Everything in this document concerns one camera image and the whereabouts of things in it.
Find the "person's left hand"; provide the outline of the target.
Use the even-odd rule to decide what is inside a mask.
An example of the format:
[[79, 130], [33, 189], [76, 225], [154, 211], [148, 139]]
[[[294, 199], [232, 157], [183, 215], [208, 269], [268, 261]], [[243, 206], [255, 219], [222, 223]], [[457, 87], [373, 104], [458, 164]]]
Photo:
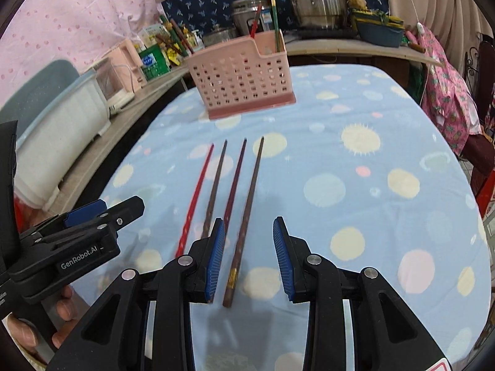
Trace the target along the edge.
[[[55, 322], [59, 326], [50, 338], [55, 348], [60, 348], [78, 322], [78, 307], [74, 301], [74, 296], [73, 287], [68, 285], [54, 295], [57, 301], [53, 301], [51, 298], [47, 301], [49, 315], [54, 316]], [[42, 347], [43, 342], [47, 342], [47, 339], [43, 338], [37, 329], [13, 313], [7, 316], [6, 323], [10, 335], [20, 347], [33, 358], [38, 358], [39, 362], [48, 363], [48, 358], [39, 353], [39, 348]]]

